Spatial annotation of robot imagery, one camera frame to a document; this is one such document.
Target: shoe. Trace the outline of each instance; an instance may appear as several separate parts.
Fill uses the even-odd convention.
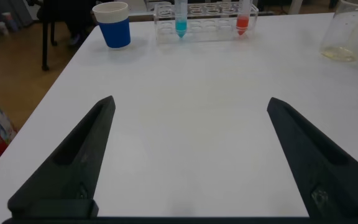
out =
[[[70,38],[70,41],[68,42],[68,45],[69,46],[76,46],[80,42],[80,39],[81,39],[81,35],[77,34],[74,37]]]

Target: white table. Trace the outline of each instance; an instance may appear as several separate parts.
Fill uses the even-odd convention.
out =
[[[358,63],[318,53],[332,16],[260,17],[248,42],[158,47],[152,22],[131,23],[120,52],[95,28],[0,158],[0,223],[108,95],[99,216],[307,216],[266,109],[273,96],[288,102],[358,160]]]

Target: yellow liquid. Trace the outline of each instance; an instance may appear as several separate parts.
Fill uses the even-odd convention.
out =
[[[353,62],[357,60],[357,55],[344,47],[326,47],[321,51],[321,54],[327,58],[343,62]]]

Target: blue paper cup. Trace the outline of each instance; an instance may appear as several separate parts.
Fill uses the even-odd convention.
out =
[[[107,2],[92,8],[107,46],[120,49],[130,44],[128,4]]]

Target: blue liquid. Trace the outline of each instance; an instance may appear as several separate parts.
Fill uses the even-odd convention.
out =
[[[175,28],[179,37],[182,38],[186,34],[187,21],[176,21]]]

